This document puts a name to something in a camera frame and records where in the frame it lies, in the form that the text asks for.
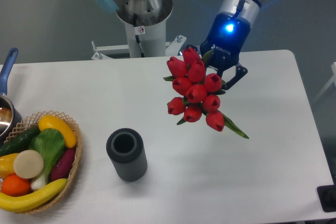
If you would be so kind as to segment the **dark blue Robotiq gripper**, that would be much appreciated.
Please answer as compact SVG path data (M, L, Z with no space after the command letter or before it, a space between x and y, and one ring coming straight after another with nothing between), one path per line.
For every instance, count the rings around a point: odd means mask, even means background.
M229 90L248 73L248 69L238 62L249 32L248 23L220 13L216 16L207 38L200 45L202 55L213 51L205 66L225 71L236 65L235 76L222 85L223 90Z

